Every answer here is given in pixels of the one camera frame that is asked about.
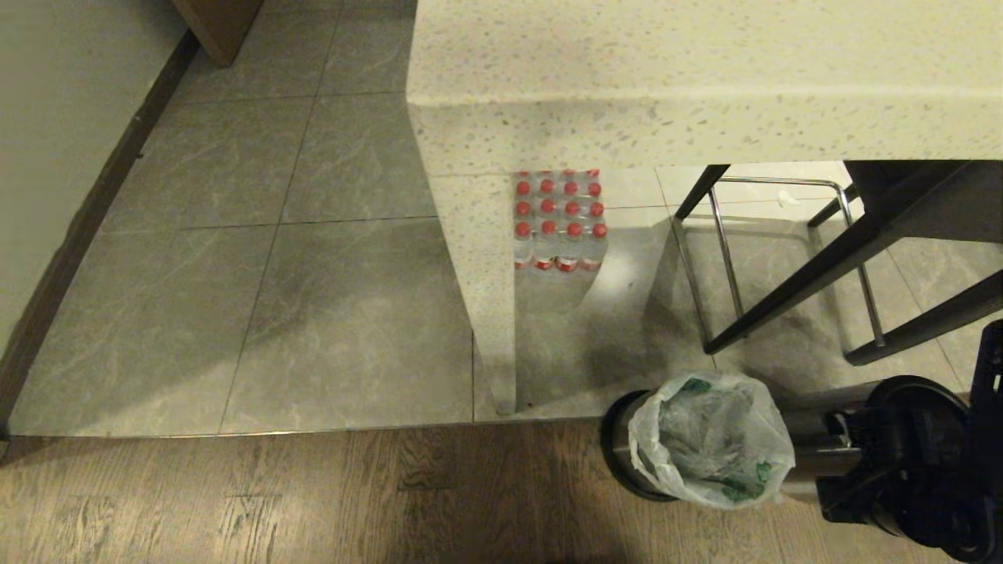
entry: baseboard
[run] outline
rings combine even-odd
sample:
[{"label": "baseboard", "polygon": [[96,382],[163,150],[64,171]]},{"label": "baseboard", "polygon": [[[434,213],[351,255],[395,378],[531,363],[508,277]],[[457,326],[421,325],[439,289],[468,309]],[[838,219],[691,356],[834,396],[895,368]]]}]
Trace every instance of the baseboard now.
[{"label": "baseboard", "polygon": [[66,239],[53,255],[24,314],[14,326],[0,358],[0,437],[7,436],[7,421],[28,377],[28,370],[38,355],[90,242],[198,50],[199,41],[191,31],[187,32],[104,163],[97,181],[70,222]]}]

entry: bar stool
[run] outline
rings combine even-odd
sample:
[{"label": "bar stool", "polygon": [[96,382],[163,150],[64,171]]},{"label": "bar stool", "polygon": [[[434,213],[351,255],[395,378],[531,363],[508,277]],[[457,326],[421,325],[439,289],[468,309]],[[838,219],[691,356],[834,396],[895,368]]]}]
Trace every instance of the bar stool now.
[{"label": "bar stool", "polygon": [[[683,266],[704,330],[704,352],[713,354],[781,315],[848,272],[858,269],[875,339],[848,352],[863,365],[1003,309],[1003,270],[886,333],[881,327],[864,263],[904,237],[1003,243],[1003,162],[1000,161],[858,161],[847,162],[853,184],[844,189],[828,181],[724,177],[728,165],[707,167],[673,218]],[[808,222],[815,228],[843,211],[847,230],[766,297],[745,311],[738,295],[727,238],[714,195],[719,182],[828,186],[837,197]],[[725,271],[738,319],[710,337],[700,312],[699,290],[692,273],[682,222],[709,196]],[[864,201],[864,216],[853,222],[848,203]]]}]

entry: metal footrest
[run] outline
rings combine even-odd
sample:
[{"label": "metal footrest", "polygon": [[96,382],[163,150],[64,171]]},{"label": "metal footrest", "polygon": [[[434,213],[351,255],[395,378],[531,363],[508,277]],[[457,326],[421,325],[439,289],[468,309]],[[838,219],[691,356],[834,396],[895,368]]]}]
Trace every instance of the metal footrest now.
[{"label": "metal footrest", "polygon": [[[840,209],[843,210],[843,218],[847,223],[847,227],[849,228],[854,223],[854,218],[850,213],[850,204],[847,202],[847,196],[844,193],[843,187],[831,181],[775,179],[765,177],[721,177],[717,182],[777,184],[789,186],[821,186],[830,188],[835,192],[835,200],[840,204]],[[714,190],[716,188],[717,186],[715,185],[708,193],[710,208],[714,215],[714,225],[717,227],[717,239],[721,246],[721,256],[724,258],[724,270],[728,277],[728,287],[731,290],[731,301],[735,307],[735,315],[741,317],[745,313],[745,309],[742,307],[741,295],[738,292],[738,282],[735,278],[734,266],[731,263],[731,252],[728,250],[728,238],[724,232],[724,222],[721,220],[720,206],[717,203],[717,196],[714,194]],[[711,340],[710,332],[707,327],[707,321],[704,318],[703,311],[700,307],[700,291],[699,288],[697,288],[696,276],[693,274],[689,250],[683,237],[682,221],[676,219],[672,220],[672,234],[676,240],[676,245],[679,247],[679,256],[683,262],[683,269],[686,271],[686,278],[689,280],[690,290],[693,292],[696,314],[700,321],[700,331],[703,334],[703,343],[706,345]],[[861,279],[861,288],[864,291],[864,302],[868,308],[868,317],[871,319],[871,329],[875,334],[875,344],[877,346],[885,346],[885,332],[882,330],[881,319],[878,317],[878,308],[875,305],[874,293],[871,290],[871,280],[868,278],[868,271],[864,265],[861,265],[857,269],[857,272]]]}]

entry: terrazzo countertop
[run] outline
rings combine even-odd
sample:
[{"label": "terrazzo countertop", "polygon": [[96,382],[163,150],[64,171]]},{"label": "terrazzo countertop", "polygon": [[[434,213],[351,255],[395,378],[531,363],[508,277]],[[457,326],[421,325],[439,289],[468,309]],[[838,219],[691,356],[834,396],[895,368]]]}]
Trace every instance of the terrazzo countertop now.
[{"label": "terrazzo countertop", "polygon": [[1003,3],[421,0],[430,176],[1003,157]]}]

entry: gray tile floor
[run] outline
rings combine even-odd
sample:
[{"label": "gray tile floor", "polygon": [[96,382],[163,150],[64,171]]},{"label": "gray tile floor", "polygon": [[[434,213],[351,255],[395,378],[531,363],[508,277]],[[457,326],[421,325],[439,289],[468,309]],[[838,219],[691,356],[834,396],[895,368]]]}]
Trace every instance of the gray tile floor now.
[{"label": "gray tile floor", "polygon": [[[158,436],[495,420],[403,100],[413,0],[267,0],[236,64],[200,54],[95,239],[10,421],[22,435]],[[514,418],[598,415],[686,369],[777,395],[899,373],[967,386],[987,320],[856,368],[853,275],[707,356],[668,218],[699,167],[604,171],[607,264],[591,288],[517,284]],[[829,178],[839,163],[736,167]],[[746,303],[841,230],[819,191],[731,185]],[[701,206],[702,306],[734,317]],[[1003,248],[906,240],[869,263],[886,327],[1003,268]]]}]

